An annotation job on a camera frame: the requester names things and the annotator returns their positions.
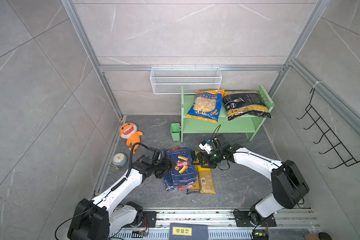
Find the blue orecchiette pasta bag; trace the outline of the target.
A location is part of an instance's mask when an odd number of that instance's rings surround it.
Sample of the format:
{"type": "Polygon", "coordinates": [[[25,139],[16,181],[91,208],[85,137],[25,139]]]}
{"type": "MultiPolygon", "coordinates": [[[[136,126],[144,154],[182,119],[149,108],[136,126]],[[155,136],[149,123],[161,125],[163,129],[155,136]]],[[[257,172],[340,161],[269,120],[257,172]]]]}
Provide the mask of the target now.
{"type": "Polygon", "coordinates": [[[225,90],[196,91],[194,103],[187,113],[187,118],[217,124],[224,94],[225,90]]]}

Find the dark penne pasta bag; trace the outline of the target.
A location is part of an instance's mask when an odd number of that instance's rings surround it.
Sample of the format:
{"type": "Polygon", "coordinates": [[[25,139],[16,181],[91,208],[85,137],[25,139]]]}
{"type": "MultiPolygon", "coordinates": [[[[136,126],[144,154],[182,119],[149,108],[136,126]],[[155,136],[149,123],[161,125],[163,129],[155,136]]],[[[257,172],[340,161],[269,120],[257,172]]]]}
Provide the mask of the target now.
{"type": "Polygon", "coordinates": [[[265,102],[256,91],[225,92],[223,105],[229,121],[244,115],[272,118],[265,102]]]}

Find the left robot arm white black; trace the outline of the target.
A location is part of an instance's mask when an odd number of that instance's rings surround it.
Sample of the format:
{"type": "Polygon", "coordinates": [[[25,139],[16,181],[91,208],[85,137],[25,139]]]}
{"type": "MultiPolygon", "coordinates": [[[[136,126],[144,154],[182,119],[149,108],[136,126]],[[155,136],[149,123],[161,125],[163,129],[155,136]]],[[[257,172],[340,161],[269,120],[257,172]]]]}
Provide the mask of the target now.
{"type": "Polygon", "coordinates": [[[110,240],[126,225],[138,224],[142,208],[134,203],[117,207],[122,200],[150,176],[162,179],[176,164],[161,151],[143,145],[145,154],[133,161],[130,153],[128,170],[113,185],[91,200],[82,199],[76,206],[67,237],[70,240],[110,240]]]}

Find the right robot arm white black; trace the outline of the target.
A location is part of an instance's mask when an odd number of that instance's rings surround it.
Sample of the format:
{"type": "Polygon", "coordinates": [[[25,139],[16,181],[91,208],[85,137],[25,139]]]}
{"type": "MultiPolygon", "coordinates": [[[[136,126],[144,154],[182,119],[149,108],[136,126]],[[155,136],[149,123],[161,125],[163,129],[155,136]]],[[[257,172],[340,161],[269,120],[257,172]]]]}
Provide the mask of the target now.
{"type": "Polygon", "coordinates": [[[245,166],[271,181],[272,192],[251,206],[247,219],[253,226],[259,226],[274,213],[293,209],[305,203],[310,188],[297,164],[264,157],[240,145],[231,145],[216,127],[208,140],[199,144],[200,152],[193,158],[193,164],[202,168],[215,169],[222,161],[245,166]]]}

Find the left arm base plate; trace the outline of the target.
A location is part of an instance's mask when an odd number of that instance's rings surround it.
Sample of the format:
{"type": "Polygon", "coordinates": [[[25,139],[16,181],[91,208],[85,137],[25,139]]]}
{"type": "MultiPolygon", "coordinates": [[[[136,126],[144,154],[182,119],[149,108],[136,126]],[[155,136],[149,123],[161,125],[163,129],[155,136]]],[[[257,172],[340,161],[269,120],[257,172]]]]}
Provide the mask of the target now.
{"type": "Polygon", "coordinates": [[[145,228],[148,225],[148,228],[154,228],[156,226],[158,212],[155,211],[143,211],[138,213],[137,220],[133,221],[131,224],[124,225],[124,228],[145,228]]]}

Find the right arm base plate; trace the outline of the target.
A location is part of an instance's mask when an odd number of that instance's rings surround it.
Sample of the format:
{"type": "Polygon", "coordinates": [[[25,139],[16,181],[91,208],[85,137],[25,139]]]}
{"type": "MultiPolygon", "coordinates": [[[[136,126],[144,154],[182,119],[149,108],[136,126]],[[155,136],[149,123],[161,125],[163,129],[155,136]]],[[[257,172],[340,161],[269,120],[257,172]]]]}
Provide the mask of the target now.
{"type": "Polygon", "coordinates": [[[237,227],[276,227],[274,215],[267,218],[258,216],[254,212],[233,210],[234,219],[237,227]]]}

